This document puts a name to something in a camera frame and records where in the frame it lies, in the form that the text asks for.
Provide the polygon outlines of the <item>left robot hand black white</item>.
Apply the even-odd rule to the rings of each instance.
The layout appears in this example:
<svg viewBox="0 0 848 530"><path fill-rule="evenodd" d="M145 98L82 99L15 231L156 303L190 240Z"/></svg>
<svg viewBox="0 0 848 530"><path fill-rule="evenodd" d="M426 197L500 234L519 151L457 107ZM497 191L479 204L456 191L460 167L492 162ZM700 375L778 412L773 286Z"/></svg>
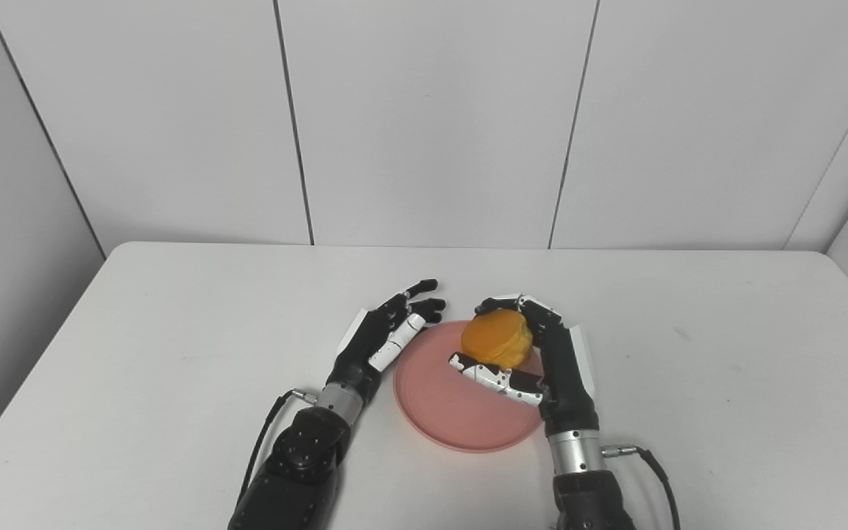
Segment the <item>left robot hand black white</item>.
<svg viewBox="0 0 848 530"><path fill-rule="evenodd" d="M362 310L344 335L326 385L346 386L367 405L398 353L424 328L442 321L447 306L444 299L414 301L422 293L436 291L438 285L437 279L423 279L377 308Z"/></svg>

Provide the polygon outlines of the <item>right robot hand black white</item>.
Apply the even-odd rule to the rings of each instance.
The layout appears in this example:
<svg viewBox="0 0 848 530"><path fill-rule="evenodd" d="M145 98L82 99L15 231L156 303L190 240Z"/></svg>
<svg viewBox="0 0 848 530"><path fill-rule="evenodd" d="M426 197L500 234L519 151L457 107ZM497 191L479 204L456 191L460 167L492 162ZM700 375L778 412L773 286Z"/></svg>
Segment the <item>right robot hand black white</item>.
<svg viewBox="0 0 848 530"><path fill-rule="evenodd" d="M576 355L579 328L568 328L556 310L524 293L486 298L475 309L475 315L485 316L494 310L512 310L526 319L531 345L540 355L543 374L504 369L463 352L454 353L448 359L451 368L497 395L537 407L548 437L598 435L598 412L584 386Z"/></svg>

